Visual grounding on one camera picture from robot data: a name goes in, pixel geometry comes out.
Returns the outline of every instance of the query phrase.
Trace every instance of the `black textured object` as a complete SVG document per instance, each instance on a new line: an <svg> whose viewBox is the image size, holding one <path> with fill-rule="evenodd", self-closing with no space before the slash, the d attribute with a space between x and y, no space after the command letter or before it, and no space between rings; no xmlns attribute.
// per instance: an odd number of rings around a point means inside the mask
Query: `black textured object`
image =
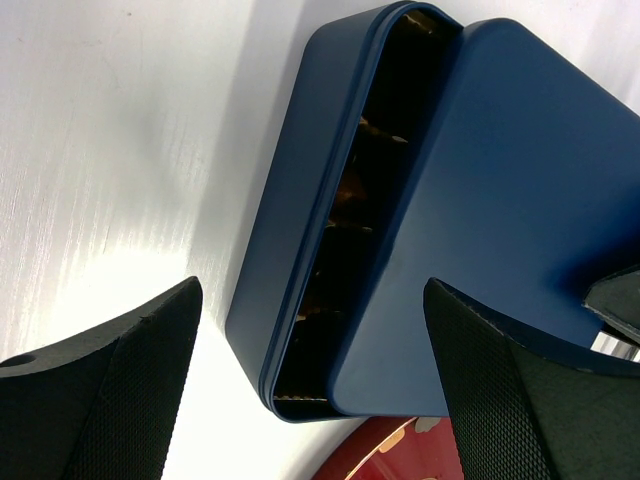
<svg viewBox="0 0 640 480"><path fill-rule="evenodd" d="M640 478L640 365L435 279L424 309L466 480Z"/></svg>
<svg viewBox="0 0 640 480"><path fill-rule="evenodd" d="M608 325L640 345L640 266L592 285L584 301Z"/></svg>
<svg viewBox="0 0 640 480"><path fill-rule="evenodd" d="M159 479L201 308L189 278L0 363L0 479Z"/></svg>

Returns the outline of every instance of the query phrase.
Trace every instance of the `box lid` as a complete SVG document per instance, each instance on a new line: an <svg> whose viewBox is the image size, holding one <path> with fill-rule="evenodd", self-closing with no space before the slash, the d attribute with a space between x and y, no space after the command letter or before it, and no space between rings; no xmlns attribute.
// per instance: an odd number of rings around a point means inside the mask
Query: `box lid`
<svg viewBox="0 0 640 480"><path fill-rule="evenodd" d="M640 119L512 21L465 28L452 59L332 372L346 415L447 414L423 317L430 277L590 347L589 285L640 260Z"/></svg>

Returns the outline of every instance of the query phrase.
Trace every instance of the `open box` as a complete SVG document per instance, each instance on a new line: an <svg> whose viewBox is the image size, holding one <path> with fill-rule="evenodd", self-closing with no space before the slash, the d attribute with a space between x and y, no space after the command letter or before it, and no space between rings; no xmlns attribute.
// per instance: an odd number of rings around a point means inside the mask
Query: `open box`
<svg viewBox="0 0 640 480"><path fill-rule="evenodd" d="M598 232L640 181L639 133L515 22L400 2L319 29L226 323L263 403L291 421L446 415L432 276L589 346L581 294L608 273L590 259L640 232L632 210Z"/></svg>

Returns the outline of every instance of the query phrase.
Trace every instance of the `white table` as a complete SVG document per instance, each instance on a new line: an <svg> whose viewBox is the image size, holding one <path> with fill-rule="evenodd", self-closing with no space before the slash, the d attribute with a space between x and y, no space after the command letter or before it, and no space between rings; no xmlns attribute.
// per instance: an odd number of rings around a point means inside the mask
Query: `white table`
<svg viewBox="0 0 640 480"><path fill-rule="evenodd" d="M357 422L278 421L222 326L305 42L384 3L3 0L0 360L198 275L165 478L308 478ZM640 111L639 3L438 6L463 24L519 20Z"/></svg>

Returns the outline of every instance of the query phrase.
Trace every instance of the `red object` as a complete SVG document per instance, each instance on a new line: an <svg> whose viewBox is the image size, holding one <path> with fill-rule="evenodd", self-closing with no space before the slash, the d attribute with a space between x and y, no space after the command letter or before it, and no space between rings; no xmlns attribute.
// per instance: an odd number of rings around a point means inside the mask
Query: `red object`
<svg viewBox="0 0 640 480"><path fill-rule="evenodd" d="M313 480L463 480L451 420L417 433L415 418L367 420Z"/></svg>

